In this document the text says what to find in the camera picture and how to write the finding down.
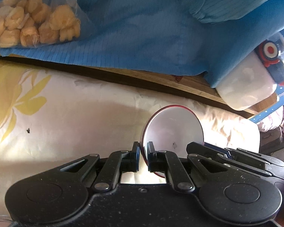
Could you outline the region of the clear bag of pastries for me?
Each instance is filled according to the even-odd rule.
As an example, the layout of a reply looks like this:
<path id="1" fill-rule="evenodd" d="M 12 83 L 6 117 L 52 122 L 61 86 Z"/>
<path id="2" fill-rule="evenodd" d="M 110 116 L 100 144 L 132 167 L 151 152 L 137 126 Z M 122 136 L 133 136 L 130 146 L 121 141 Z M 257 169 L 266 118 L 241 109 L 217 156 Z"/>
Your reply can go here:
<path id="1" fill-rule="evenodd" d="M 92 32 L 78 0 L 0 0 L 0 48 L 67 43 Z"/>

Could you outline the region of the white jar blue lid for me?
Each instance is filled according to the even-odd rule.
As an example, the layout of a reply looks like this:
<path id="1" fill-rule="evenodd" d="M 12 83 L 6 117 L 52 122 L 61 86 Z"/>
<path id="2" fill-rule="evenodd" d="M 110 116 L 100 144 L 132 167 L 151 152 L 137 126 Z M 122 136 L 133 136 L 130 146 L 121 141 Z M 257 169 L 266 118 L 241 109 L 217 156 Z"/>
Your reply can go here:
<path id="1" fill-rule="evenodd" d="M 260 43 L 216 86 L 232 109 L 242 111 L 284 87 L 284 36 L 276 33 Z"/>

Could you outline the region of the white bowl red rim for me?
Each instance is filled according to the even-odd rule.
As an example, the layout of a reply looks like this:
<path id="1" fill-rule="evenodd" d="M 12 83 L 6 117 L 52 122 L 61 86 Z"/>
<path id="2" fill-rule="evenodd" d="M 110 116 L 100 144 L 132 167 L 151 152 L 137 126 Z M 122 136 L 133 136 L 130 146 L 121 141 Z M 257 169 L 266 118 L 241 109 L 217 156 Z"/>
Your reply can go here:
<path id="1" fill-rule="evenodd" d="M 168 105 L 156 111 L 143 129 L 140 146 L 145 163 L 148 162 L 149 142 L 157 151 L 171 151 L 179 158 L 185 158 L 189 143 L 204 144 L 204 132 L 191 109 L 182 105 Z"/>

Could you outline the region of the cream floral tablecloth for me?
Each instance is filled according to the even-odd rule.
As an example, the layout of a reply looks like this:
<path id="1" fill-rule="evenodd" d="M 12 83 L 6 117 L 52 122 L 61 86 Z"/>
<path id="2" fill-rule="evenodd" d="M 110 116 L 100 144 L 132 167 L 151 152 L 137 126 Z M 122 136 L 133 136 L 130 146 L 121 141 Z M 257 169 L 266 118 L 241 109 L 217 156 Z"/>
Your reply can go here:
<path id="1" fill-rule="evenodd" d="M 205 141 L 257 152 L 255 123 L 184 97 L 0 60 L 0 215 L 20 179 L 90 153 L 130 149 L 160 108 L 183 105 Z"/>

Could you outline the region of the blue cloth garment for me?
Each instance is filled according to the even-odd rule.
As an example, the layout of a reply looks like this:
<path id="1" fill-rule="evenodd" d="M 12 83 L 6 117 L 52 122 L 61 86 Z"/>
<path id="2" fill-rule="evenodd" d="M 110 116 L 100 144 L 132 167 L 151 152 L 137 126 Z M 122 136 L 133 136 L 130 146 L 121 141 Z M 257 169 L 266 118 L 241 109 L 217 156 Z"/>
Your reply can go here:
<path id="1" fill-rule="evenodd" d="M 73 5 L 79 40 L 0 49 L 62 64 L 205 74 L 212 87 L 284 29 L 284 0 L 45 0 Z"/>

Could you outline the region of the pink clothing pile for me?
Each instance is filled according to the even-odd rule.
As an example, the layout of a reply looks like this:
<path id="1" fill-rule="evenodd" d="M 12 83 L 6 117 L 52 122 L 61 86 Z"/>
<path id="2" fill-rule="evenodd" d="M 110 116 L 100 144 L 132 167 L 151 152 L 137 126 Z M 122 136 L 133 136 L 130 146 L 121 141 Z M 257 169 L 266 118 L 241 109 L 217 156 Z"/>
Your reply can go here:
<path id="1" fill-rule="evenodd" d="M 284 105 L 257 123 L 260 146 L 274 146 L 284 142 Z"/>

